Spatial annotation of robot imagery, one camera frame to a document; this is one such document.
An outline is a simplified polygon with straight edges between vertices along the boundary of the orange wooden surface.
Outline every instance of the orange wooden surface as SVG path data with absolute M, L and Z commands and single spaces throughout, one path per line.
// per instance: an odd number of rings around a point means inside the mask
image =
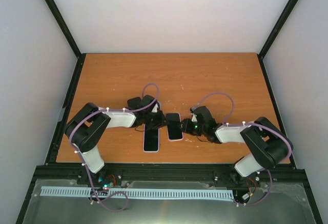
M 230 94 L 236 103 L 229 123 L 267 117 L 278 126 L 261 68 L 255 53 L 137 53 L 87 54 L 69 120 L 88 102 L 99 107 L 122 108 L 127 100 L 141 96 L 143 87 L 155 82 L 164 113 L 190 117 L 189 109 L 215 91 Z M 155 88 L 146 94 L 155 96 Z M 217 122 L 230 112 L 227 97 L 215 95 L 206 105 Z M 160 129 L 157 153 L 142 150 L 143 133 L 132 128 L 107 129 L 98 143 L 105 162 L 233 163 L 249 154 L 245 144 L 211 144 L 184 134 L 168 141 L 167 128 Z M 64 135 L 57 162 L 78 162 Z

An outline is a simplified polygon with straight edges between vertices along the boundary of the red wire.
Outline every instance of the red wire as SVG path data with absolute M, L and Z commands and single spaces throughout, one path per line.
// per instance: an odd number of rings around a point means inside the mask
M 113 174 L 110 174 L 108 176 L 106 176 L 106 179 L 110 178 L 110 177 L 113 177 L 113 180 L 114 180 L 114 186 L 116 186 L 116 179 L 115 179 L 115 176 Z
M 247 184 L 248 191 L 251 193 L 250 185 L 248 184 L 248 182 L 246 182 L 246 184 Z
M 255 183 L 255 181 L 253 181 L 253 179 L 252 178 L 248 178 L 251 182 L 253 182 L 253 184 L 254 184 L 254 186 L 255 186 L 255 189 L 254 189 L 254 192 L 255 192 L 255 190 L 256 190 L 256 183 Z

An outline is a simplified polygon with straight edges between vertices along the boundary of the white cable tray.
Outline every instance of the white cable tray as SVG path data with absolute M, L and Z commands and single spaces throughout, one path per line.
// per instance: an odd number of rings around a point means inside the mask
M 40 196 L 53 197 L 90 197 L 92 189 L 86 187 L 41 187 Z M 220 200 L 232 201 L 232 190 L 181 190 L 181 189 L 135 189 L 111 188 L 109 193 L 98 193 L 99 198 L 105 198 L 114 192 L 125 192 L 129 199 L 149 200 Z M 125 198 L 123 194 L 112 198 Z

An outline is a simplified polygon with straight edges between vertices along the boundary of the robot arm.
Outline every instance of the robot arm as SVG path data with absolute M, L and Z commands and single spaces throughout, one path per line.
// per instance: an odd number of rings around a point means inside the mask
M 159 102 L 155 102 L 148 108 L 139 112 L 131 112 L 138 108 L 147 106 L 153 97 L 146 95 L 142 99 L 136 97 L 128 100 L 128 108 L 122 110 L 107 110 L 92 116 L 87 124 L 82 124 L 73 134 L 72 143 L 78 147 L 81 156 L 92 173 L 99 172 L 105 165 L 98 150 L 98 142 L 103 135 L 105 129 L 115 127 L 137 127 L 142 124 L 158 127 L 158 124 L 164 126 L 165 117 L 163 112 L 159 110 Z M 102 108 L 97 107 L 93 103 L 86 104 L 67 124 L 65 134 L 70 137 L 76 126 L 91 113 Z
M 248 156 L 233 165 L 231 179 L 237 185 L 242 178 L 256 171 L 274 168 L 293 149 L 289 139 L 265 117 L 260 117 L 252 123 L 231 126 L 216 123 L 205 106 L 191 111 L 192 118 L 184 119 L 181 123 L 183 132 L 196 136 L 205 135 L 209 142 L 217 144 L 246 143 L 250 149 L 251 153 Z

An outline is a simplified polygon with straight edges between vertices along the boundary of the smartphone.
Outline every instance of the smartphone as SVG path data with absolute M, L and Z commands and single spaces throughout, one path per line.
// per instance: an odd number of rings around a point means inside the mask
M 159 129 L 149 129 L 145 125 L 143 132 L 143 151 L 157 152 L 159 151 Z
M 179 113 L 166 114 L 168 124 L 169 141 L 178 141 L 183 139 L 183 133 L 180 128 L 181 118 Z

